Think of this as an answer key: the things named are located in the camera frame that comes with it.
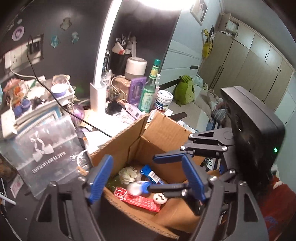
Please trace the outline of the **white humidifier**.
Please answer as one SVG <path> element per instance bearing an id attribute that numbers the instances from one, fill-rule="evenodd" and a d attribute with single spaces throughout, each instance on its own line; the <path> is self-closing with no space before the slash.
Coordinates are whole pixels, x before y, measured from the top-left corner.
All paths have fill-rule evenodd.
<path id="1" fill-rule="evenodd" d="M 146 60 L 139 57 L 129 57 L 126 62 L 125 78 L 132 80 L 133 78 L 143 77 L 146 67 Z"/>

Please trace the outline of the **framed wall picture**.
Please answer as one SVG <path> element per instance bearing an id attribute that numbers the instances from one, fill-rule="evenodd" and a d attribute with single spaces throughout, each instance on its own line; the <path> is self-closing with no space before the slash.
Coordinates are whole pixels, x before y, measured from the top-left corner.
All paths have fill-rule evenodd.
<path id="1" fill-rule="evenodd" d="M 208 7 L 204 0 L 198 0 L 190 9 L 191 15 L 200 24 L 203 25 L 205 15 L 207 13 Z"/>

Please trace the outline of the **white smiley face toy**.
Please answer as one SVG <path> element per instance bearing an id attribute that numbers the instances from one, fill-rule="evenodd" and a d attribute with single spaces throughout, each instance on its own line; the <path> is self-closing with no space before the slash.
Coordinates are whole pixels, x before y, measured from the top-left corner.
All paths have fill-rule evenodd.
<path id="1" fill-rule="evenodd" d="M 158 205 L 163 205 L 167 202 L 167 197 L 163 193 L 155 193 L 153 196 L 153 201 Z"/>

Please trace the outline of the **white spray bottle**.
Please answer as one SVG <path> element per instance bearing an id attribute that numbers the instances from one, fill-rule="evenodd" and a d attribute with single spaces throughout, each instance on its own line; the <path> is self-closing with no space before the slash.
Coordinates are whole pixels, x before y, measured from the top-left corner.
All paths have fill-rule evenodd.
<path id="1" fill-rule="evenodd" d="M 157 77 L 156 77 L 156 80 L 155 80 L 156 90 L 154 92 L 154 98 L 156 98 L 156 96 L 158 94 L 158 91 L 159 91 L 159 80 L 160 80 L 160 78 L 161 78 L 161 75 L 158 73 Z"/>

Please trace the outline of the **beige wardrobe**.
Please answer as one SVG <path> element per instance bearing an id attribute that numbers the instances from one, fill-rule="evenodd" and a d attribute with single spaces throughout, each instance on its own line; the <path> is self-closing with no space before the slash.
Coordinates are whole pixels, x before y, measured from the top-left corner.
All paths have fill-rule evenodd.
<path id="1" fill-rule="evenodd" d="M 295 69 L 262 34 L 231 14 L 220 14 L 210 55 L 198 71 L 217 95 L 241 86 L 270 109 L 279 106 Z"/>

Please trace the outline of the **silver wall socket panel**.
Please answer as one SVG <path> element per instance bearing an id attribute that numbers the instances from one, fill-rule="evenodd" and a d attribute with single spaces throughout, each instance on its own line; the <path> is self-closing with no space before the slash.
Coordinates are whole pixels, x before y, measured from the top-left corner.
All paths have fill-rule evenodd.
<path id="1" fill-rule="evenodd" d="M 22 44 L 11 51 L 4 54 L 4 70 L 22 70 L 29 67 L 29 60 L 27 57 L 29 53 L 30 60 L 36 64 L 44 59 L 44 35 L 33 37 L 33 43 Z"/>

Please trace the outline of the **blue white snack packet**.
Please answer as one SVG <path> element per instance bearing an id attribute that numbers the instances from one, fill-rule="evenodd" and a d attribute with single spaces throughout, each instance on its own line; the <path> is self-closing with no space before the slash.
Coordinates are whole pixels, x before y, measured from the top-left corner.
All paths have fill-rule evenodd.
<path id="1" fill-rule="evenodd" d="M 152 184 L 164 184 L 164 181 L 151 169 L 149 165 L 143 166 L 140 173 L 147 177 Z"/>

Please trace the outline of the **green frog plush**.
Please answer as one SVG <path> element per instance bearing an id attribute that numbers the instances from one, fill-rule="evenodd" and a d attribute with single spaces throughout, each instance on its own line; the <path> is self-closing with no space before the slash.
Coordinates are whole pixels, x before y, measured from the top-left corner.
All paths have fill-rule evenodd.
<path id="1" fill-rule="evenodd" d="M 195 99 L 194 83 L 189 75 L 179 77 L 174 91 L 174 100 L 179 106 L 189 104 Z"/>

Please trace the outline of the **red printed carton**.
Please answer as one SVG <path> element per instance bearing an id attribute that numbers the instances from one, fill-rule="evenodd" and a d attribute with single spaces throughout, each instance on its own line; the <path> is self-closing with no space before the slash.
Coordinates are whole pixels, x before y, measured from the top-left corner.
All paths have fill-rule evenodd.
<path id="1" fill-rule="evenodd" d="M 114 196 L 116 196 L 119 200 L 131 204 L 136 207 L 140 207 L 146 209 L 151 212 L 159 212 L 161 209 L 160 204 L 156 204 L 151 198 L 146 198 L 143 196 L 132 196 L 128 193 L 128 191 L 122 187 L 117 187 L 114 192 Z"/>

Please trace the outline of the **round purple wall sticker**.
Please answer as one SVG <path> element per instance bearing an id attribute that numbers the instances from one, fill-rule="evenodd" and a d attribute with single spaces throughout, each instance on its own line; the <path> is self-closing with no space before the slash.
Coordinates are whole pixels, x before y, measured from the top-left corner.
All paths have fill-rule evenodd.
<path id="1" fill-rule="evenodd" d="M 14 30 L 14 32 L 13 32 L 13 34 L 12 34 L 12 40 L 13 41 L 19 41 L 22 37 L 23 37 L 23 35 L 24 35 L 24 33 L 25 33 L 25 28 L 23 27 L 23 26 L 18 26 L 15 30 Z"/>

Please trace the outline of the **white round jar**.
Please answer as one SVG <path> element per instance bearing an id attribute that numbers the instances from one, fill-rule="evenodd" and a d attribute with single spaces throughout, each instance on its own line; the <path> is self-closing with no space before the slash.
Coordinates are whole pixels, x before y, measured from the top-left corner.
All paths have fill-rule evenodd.
<path id="1" fill-rule="evenodd" d="M 164 113 L 171 104 L 174 96 L 166 90 L 159 90 L 154 102 L 154 107 L 158 111 Z"/>

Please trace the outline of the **brown cardboard box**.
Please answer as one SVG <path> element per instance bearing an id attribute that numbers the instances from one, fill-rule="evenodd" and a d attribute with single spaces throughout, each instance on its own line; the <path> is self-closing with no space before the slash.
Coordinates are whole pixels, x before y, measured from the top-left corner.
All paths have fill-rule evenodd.
<path id="1" fill-rule="evenodd" d="M 190 132 L 160 112 L 156 112 L 150 123 L 147 119 L 147 116 L 140 118 L 99 147 L 90 155 L 92 164 L 97 166 L 103 156 L 111 155 L 112 177 L 125 167 L 133 167 L 143 170 L 142 176 L 158 183 L 185 182 L 187 178 L 180 162 L 156 164 L 152 158 L 179 149 L 188 140 Z M 179 198 L 168 200 L 158 212 L 153 212 L 120 200 L 107 188 L 104 188 L 103 196 L 139 225 L 175 240 L 179 239 L 177 231 L 192 233 L 200 219 Z"/>

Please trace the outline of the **yellow hanging bag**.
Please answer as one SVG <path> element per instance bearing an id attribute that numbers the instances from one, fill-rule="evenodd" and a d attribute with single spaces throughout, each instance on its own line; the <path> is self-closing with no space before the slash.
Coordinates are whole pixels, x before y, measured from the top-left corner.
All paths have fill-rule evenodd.
<path id="1" fill-rule="evenodd" d="M 203 44 L 202 56 L 204 59 L 208 58 L 211 54 L 213 49 L 213 42 L 214 42 L 214 26 L 212 26 L 211 30 L 208 31 L 207 29 L 203 30 L 203 33 L 206 37 L 206 40 Z"/>

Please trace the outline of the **white LED light bar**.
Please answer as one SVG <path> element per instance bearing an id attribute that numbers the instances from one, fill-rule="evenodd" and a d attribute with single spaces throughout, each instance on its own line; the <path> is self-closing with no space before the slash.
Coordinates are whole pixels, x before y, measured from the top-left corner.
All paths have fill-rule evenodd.
<path id="1" fill-rule="evenodd" d="M 102 28 L 99 41 L 98 52 L 96 57 L 95 72 L 93 82 L 90 83 L 90 104 L 91 109 L 95 112 L 104 112 L 106 101 L 106 84 L 101 81 L 105 53 L 111 30 L 116 19 L 122 1 L 111 1 L 106 19 Z"/>

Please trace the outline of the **purple patterned box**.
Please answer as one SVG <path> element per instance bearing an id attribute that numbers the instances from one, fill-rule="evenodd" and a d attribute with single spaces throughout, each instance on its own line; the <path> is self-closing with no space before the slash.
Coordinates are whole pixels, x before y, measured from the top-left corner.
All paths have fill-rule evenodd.
<path id="1" fill-rule="evenodd" d="M 147 81 L 147 77 L 133 78 L 130 81 L 130 87 L 129 87 L 129 93 L 128 93 L 129 104 L 137 105 L 139 103 L 146 81 Z"/>

